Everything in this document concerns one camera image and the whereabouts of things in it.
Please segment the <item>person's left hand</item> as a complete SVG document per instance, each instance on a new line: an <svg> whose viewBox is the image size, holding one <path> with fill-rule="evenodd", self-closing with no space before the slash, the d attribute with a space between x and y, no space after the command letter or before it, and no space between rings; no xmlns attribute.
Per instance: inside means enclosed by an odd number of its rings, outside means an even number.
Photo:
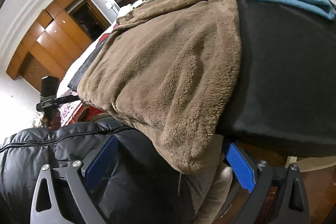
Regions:
<svg viewBox="0 0 336 224"><path fill-rule="evenodd" d="M61 117L60 117L60 111L53 111L51 113L51 118L43 117L43 126L52 130L56 131L60 129L61 127Z"/></svg>

